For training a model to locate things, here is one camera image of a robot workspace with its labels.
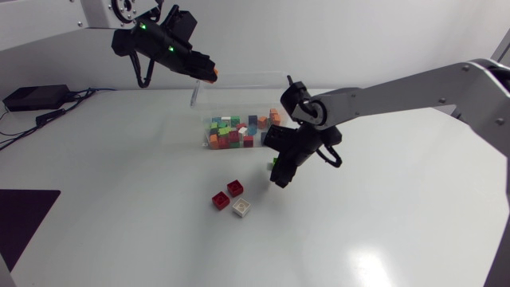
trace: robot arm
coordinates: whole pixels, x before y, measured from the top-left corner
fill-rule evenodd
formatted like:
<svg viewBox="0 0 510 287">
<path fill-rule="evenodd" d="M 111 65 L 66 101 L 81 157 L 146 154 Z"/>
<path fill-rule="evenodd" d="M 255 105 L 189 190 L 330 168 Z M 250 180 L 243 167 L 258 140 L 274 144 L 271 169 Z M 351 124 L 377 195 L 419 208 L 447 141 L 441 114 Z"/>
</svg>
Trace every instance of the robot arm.
<svg viewBox="0 0 510 287">
<path fill-rule="evenodd" d="M 510 158 L 510 69 L 490 60 L 474 60 L 419 73 L 370 88 L 350 88 L 310 96 L 300 82 L 292 83 L 280 101 L 298 129 L 272 126 L 264 144 L 279 151 L 271 181 L 285 187 L 310 155 L 335 167 L 342 163 L 333 146 L 342 136 L 337 124 L 358 116 L 455 104 L 466 123 L 495 149 Z M 324 145 L 335 158 L 326 157 Z M 507 199 L 510 166 L 507 168 Z M 485 286 L 510 282 L 510 221 Z"/>
<path fill-rule="evenodd" d="M 139 87 L 149 85 L 155 62 L 176 73 L 215 82 L 215 63 L 193 51 L 189 43 L 197 21 L 175 5 L 158 24 L 163 1 L 0 0 L 0 51 L 78 29 L 117 29 L 112 48 L 117 55 L 131 58 Z M 138 53 L 151 59 L 145 79 Z"/>
</svg>

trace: white wall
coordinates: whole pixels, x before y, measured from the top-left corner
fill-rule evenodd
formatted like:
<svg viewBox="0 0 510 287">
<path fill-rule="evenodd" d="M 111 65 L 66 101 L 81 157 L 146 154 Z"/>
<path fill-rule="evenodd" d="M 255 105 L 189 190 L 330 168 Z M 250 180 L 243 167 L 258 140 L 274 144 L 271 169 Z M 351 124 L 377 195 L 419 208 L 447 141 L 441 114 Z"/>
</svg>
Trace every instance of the white wall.
<svg viewBox="0 0 510 287">
<path fill-rule="evenodd" d="M 167 0 L 164 13 L 172 4 Z M 198 20 L 191 43 L 212 57 L 220 73 L 281 70 L 309 87 L 364 87 L 457 61 L 489 58 L 510 27 L 508 0 L 178 4 Z M 131 62 L 110 48 L 112 33 L 84 29 L 0 52 L 0 98 L 23 85 L 137 88 Z M 157 66 L 151 88 L 193 83 Z"/>
</svg>

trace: black mat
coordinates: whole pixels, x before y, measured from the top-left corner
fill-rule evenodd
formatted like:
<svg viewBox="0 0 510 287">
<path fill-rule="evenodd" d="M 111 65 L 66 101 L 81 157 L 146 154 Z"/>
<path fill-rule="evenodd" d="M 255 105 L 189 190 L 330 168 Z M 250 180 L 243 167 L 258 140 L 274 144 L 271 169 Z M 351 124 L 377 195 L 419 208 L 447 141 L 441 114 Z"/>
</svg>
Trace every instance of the black mat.
<svg viewBox="0 0 510 287">
<path fill-rule="evenodd" d="M 9 271 L 60 195 L 60 191 L 0 190 L 0 254 Z"/>
</svg>

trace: metal frame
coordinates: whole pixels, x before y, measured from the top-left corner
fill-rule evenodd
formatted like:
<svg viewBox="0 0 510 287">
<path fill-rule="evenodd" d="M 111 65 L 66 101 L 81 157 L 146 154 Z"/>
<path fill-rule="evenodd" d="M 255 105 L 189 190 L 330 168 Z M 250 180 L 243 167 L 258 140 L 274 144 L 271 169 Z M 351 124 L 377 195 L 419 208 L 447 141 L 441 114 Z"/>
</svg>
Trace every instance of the metal frame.
<svg viewBox="0 0 510 287">
<path fill-rule="evenodd" d="M 317 117 L 311 117 L 299 106 L 292 116 L 324 130 L 359 116 L 455 104 L 471 129 L 510 159 L 510 123 L 505 123 L 510 120 L 510 92 L 488 70 L 494 68 L 510 73 L 509 68 L 492 60 L 468 61 L 370 88 L 350 92 L 340 89 L 313 96 L 309 103 L 318 112 Z M 510 205 L 510 165 L 506 195 Z M 484 286 L 508 284 L 510 221 L 507 218 Z"/>
</svg>

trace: wire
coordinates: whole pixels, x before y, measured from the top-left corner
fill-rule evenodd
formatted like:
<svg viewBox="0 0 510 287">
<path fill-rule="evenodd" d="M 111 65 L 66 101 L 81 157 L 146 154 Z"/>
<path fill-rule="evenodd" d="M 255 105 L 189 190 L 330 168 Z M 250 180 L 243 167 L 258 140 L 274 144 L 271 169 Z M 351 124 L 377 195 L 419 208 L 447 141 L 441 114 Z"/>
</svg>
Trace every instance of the wire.
<svg viewBox="0 0 510 287">
<path fill-rule="evenodd" d="M 42 124 L 38 124 L 36 125 L 35 127 L 33 128 L 30 128 L 26 131 L 23 131 L 23 132 L 18 132 L 18 133 L 15 133 L 15 134 L 4 134 L 4 133 L 1 133 L 3 134 L 4 136 L 16 136 L 15 138 L 12 138 L 12 139 L 8 139 L 8 140 L 3 140 L 2 142 L 0 142 L 0 144 L 4 144 L 0 147 L 0 151 L 4 150 L 6 147 L 9 147 L 11 144 L 14 144 L 15 142 L 27 137 L 27 136 L 30 136 L 32 135 L 33 133 L 35 133 L 37 130 L 41 129 L 42 127 L 44 127 L 45 125 L 51 123 L 52 121 L 58 119 L 59 117 L 65 115 L 67 112 L 70 112 L 72 111 L 74 108 L 76 108 L 79 104 L 81 104 L 84 100 L 87 100 L 89 97 L 91 97 L 92 95 L 94 95 L 96 92 L 98 91 L 104 91 L 104 90 L 107 90 L 107 91 L 115 91 L 115 89 L 113 88 L 87 88 L 83 91 L 78 91 L 78 92 L 70 92 L 69 95 L 71 95 L 72 97 L 75 97 L 75 96 L 79 96 L 81 93 L 85 92 L 85 95 L 84 96 L 79 96 L 77 99 L 76 99 L 76 103 L 74 105 L 72 105 L 71 107 L 67 108 L 64 110 L 63 113 L 59 114 L 58 116 L 55 116 L 53 118 L 50 118 L 48 119 L 47 121 L 43 122 Z"/>
</svg>

